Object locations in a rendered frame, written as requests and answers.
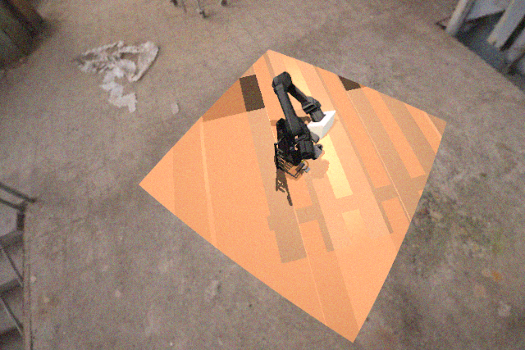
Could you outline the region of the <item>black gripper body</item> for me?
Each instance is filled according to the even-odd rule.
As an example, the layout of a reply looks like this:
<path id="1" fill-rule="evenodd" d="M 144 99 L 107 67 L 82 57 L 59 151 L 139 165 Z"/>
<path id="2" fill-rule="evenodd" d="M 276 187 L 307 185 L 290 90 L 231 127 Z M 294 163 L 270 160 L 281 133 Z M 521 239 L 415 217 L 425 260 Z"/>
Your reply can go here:
<path id="1" fill-rule="evenodd" d="M 319 141 L 319 136 L 315 133 L 311 132 L 311 141 L 313 141 L 315 144 Z M 294 166 L 298 166 L 299 163 L 302 161 L 301 153 L 299 145 L 297 144 L 295 146 L 297 148 L 296 153 L 291 152 L 287 157 L 286 160 L 293 164 Z"/>

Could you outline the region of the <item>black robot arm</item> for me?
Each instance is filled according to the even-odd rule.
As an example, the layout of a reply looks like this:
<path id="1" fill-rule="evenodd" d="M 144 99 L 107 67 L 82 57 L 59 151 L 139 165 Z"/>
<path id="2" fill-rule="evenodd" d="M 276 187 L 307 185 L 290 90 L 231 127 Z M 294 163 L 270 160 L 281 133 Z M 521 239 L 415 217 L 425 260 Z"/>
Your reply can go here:
<path id="1" fill-rule="evenodd" d="M 300 103 L 302 111 L 310 115 L 312 122 L 320 123 L 326 114 L 323 113 L 322 104 L 312 96 L 306 96 L 298 87 L 292 83 L 289 72 L 283 71 L 277 77 L 273 78 L 272 87 L 275 95 L 285 114 L 286 133 L 292 143 L 298 144 L 301 157 L 304 160 L 317 159 L 322 154 L 323 145 L 321 143 L 313 144 L 311 141 L 311 132 L 294 110 L 289 94 Z M 298 138 L 294 139 L 294 137 Z"/>

